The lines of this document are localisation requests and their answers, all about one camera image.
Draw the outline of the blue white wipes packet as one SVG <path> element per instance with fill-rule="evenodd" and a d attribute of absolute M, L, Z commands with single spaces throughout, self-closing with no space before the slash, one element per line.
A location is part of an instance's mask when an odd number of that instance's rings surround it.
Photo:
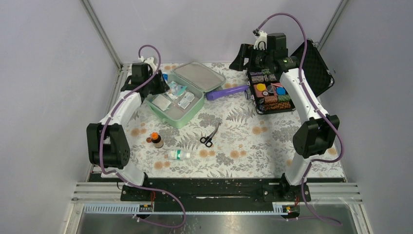
<path fill-rule="evenodd" d="M 170 99 L 175 100 L 186 91 L 186 88 L 187 86 L 172 81 L 171 83 L 169 83 L 169 90 L 166 92 L 166 94 Z"/>

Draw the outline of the mint green medicine case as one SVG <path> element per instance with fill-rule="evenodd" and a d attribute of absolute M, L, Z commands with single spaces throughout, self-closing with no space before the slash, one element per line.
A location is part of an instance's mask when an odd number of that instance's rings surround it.
<path fill-rule="evenodd" d="M 168 75 L 169 90 L 146 99 L 162 122 L 180 129 L 203 107 L 205 94 L 222 84 L 224 75 L 199 62 L 180 65 Z"/>

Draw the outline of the white bottle green label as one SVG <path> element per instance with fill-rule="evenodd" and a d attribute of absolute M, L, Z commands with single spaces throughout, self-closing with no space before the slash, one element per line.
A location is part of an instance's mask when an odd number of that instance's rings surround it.
<path fill-rule="evenodd" d="M 191 153 L 184 150 L 170 150 L 168 152 L 168 159 L 185 160 L 191 158 Z"/>

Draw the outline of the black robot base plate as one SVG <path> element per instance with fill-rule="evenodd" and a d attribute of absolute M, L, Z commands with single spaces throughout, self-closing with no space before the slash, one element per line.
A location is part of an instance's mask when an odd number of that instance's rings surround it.
<path fill-rule="evenodd" d="M 124 185 L 121 201 L 148 202 L 156 212 L 270 212 L 272 204 L 311 201 L 309 188 L 279 178 L 149 178 L 147 191 Z"/>

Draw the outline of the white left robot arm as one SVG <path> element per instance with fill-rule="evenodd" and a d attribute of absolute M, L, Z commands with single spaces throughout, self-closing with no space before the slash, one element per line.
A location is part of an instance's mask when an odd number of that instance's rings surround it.
<path fill-rule="evenodd" d="M 149 57 L 133 63 L 131 75 L 120 89 L 116 104 L 98 123 L 86 128 L 89 161 L 99 166 L 104 175 L 114 174 L 127 186 L 132 194 L 146 200 L 151 194 L 150 185 L 144 183 L 146 173 L 133 166 L 126 126 L 147 97 L 162 94 L 169 89 L 162 71 L 154 58 Z"/>

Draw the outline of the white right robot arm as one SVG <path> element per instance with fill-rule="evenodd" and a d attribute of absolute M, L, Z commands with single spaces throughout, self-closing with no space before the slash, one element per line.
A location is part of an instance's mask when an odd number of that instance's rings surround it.
<path fill-rule="evenodd" d="M 268 69 L 286 90 L 299 114 L 301 127 L 292 140 L 296 152 L 290 168 L 283 174 L 286 183 L 279 188 L 281 198 L 291 201 L 299 194 L 297 185 L 305 181 L 310 163 L 333 145 L 339 118 L 323 108 L 317 99 L 320 92 L 314 92 L 306 78 L 308 40 L 288 56 L 285 34 L 267 34 L 257 29 L 254 35 L 255 43 L 242 44 L 229 67 L 249 73 Z"/>

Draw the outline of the brown bottle orange cap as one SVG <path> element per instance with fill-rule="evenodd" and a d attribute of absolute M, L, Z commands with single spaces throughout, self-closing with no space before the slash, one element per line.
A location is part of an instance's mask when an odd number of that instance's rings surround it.
<path fill-rule="evenodd" d="M 151 134 L 151 142 L 155 148 L 162 148 L 164 146 L 163 139 L 157 132 Z"/>

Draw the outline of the black scissors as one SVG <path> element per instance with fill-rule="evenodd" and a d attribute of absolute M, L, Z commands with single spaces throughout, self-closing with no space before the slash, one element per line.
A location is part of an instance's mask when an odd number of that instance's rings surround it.
<path fill-rule="evenodd" d="M 201 144 L 204 144 L 206 147 L 210 148 L 210 147 L 213 145 L 212 139 L 213 139 L 213 137 L 216 135 L 216 133 L 218 132 L 219 127 L 221 126 L 221 124 L 222 124 L 222 123 L 219 122 L 219 123 L 216 125 L 214 131 L 213 131 L 211 134 L 209 134 L 208 136 L 203 136 L 203 137 L 201 137 L 201 138 L 200 138 L 200 143 L 201 143 Z"/>

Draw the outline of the white gauze packet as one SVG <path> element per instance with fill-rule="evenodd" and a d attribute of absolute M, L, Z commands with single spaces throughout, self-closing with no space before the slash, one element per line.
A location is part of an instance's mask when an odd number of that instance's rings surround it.
<path fill-rule="evenodd" d="M 172 104 L 172 102 L 164 95 L 157 95 L 151 102 L 161 111 L 166 111 Z"/>

